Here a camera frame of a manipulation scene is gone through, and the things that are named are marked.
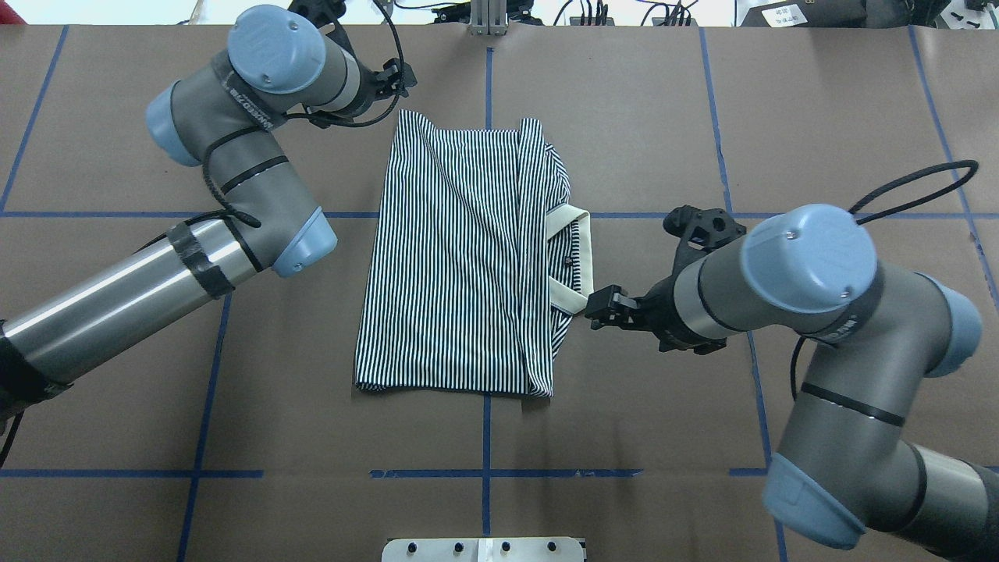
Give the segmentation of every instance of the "striped fabric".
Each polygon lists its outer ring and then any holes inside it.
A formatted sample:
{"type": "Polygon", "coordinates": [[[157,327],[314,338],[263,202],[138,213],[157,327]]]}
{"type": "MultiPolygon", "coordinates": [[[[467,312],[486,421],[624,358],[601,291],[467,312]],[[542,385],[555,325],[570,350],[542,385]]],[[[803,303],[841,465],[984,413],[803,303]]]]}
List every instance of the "striped fabric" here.
{"type": "Polygon", "coordinates": [[[576,299],[592,291],[588,214],[565,206],[568,196],[568,176],[537,121],[522,120],[518,131],[456,131],[402,111],[357,386],[551,396],[552,359],[579,310],[551,306],[549,283],[576,299]],[[584,218],[546,240],[548,211],[584,218]]]}

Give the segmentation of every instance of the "blue cap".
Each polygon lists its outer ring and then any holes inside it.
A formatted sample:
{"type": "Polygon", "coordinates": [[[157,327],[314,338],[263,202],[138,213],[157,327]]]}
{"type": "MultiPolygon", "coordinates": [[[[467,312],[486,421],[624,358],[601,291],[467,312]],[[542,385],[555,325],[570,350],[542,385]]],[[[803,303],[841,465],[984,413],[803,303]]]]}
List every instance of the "blue cap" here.
{"type": "Polygon", "coordinates": [[[180,80],[171,84],[146,106],[146,128],[149,129],[149,134],[156,144],[166,151],[174,162],[185,166],[197,166],[201,161],[188,152],[181,142],[177,125],[174,124],[174,110],[170,99],[173,97],[174,87],[179,82],[180,80]]]}
{"type": "Polygon", "coordinates": [[[815,203],[760,223],[746,236],[739,265],[763,300],[819,314],[846,306],[870,287],[877,253],[853,215],[815,203]]]}
{"type": "Polygon", "coordinates": [[[929,279],[937,289],[940,289],[950,310],[950,341],[947,343],[947,351],[944,352],[943,359],[925,376],[935,378],[949,375],[956,371],[965,359],[975,354],[978,341],[982,338],[982,316],[968,297],[925,273],[918,271],[916,273],[929,279]]]}
{"type": "Polygon", "coordinates": [[[866,532],[856,515],[780,453],[770,460],[763,507],[777,521],[832,548],[849,550],[866,532]]]}
{"type": "Polygon", "coordinates": [[[274,270],[282,277],[291,277],[337,247],[337,235],[330,227],[330,221],[323,215],[323,208],[317,207],[302,230],[295,235],[292,243],[274,262],[274,270]]]}
{"type": "Polygon", "coordinates": [[[308,88],[326,64],[326,40],[306,18],[254,6],[229,31],[229,60],[248,84],[271,94],[308,88]]]}

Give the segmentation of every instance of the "white bracket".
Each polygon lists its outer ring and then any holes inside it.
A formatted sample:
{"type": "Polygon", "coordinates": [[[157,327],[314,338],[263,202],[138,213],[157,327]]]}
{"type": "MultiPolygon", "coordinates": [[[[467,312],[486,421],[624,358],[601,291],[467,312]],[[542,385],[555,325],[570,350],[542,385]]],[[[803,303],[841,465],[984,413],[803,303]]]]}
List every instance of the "white bracket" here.
{"type": "Polygon", "coordinates": [[[585,544],[569,537],[395,539],[382,562],[586,562],[585,544]]]}
{"type": "Polygon", "coordinates": [[[473,35],[506,35],[506,0],[472,0],[469,31],[473,35]]]}

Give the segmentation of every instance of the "robotic arm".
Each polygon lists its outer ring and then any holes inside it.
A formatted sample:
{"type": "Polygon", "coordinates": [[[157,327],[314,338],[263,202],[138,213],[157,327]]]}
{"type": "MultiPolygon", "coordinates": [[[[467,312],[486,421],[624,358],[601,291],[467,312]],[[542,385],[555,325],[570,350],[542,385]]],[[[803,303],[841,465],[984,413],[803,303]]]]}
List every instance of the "robotic arm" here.
{"type": "Polygon", "coordinates": [[[339,25],[331,35],[347,47],[302,15],[251,8],[227,50],[149,105],[156,143],[181,164],[203,165],[225,209],[175,225],[107,271],[0,322],[0,421],[256,273],[288,277],[334,249],[323,209],[271,131],[297,104],[321,126],[350,126],[376,99],[406,95],[416,81],[398,59],[383,73],[369,71],[339,25]]]}
{"type": "Polygon", "coordinates": [[[978,344],[966,297],[879,262],[866,230],[829,205],[746,236],[720,209],[675,209],[664,228],[681,238],[673,274],[637,299],[602,289],[585,315],[593,329],[651,331],[660,351],[710,353],[771,324],[819,343],[767,474],[774,517],[835,548],[870,527],[950,560],[999,560],[999,475],[900,439],[922,378],[978,344]]]}

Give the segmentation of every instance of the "red object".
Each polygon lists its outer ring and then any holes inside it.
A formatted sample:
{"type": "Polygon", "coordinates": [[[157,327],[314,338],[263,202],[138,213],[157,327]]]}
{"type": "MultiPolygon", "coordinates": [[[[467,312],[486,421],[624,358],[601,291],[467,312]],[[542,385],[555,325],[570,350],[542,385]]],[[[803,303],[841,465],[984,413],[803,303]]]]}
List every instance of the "red object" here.
{"type": "Polygon", "coordinates": [[[17,15],[17,12],[14,11],[14,8],[11,8],[9,5],[7,5],[6,2],[0,0],[0,24],[3,23],[24,24],[28,22],[24,21],[21,18],[21,16],[17,15]]]}

